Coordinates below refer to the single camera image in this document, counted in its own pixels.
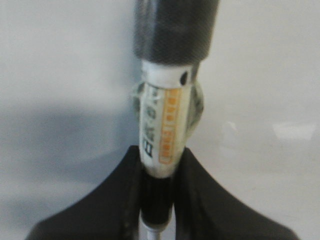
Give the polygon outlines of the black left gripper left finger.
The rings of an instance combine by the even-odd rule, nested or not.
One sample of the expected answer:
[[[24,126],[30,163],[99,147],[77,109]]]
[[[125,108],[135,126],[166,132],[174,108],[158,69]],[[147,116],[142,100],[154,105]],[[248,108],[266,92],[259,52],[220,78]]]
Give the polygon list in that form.
[[[28,240],[137,240],[142,164],[132,145],[113,172],[87,196],[38,222]]]

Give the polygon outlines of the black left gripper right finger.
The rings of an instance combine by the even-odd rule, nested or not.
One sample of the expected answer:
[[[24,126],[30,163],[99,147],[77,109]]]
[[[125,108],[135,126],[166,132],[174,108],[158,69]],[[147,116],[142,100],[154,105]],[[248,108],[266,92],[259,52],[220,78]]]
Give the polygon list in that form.
[[[177,240],[297,240],[225,190],[185,148],[175,175]]]

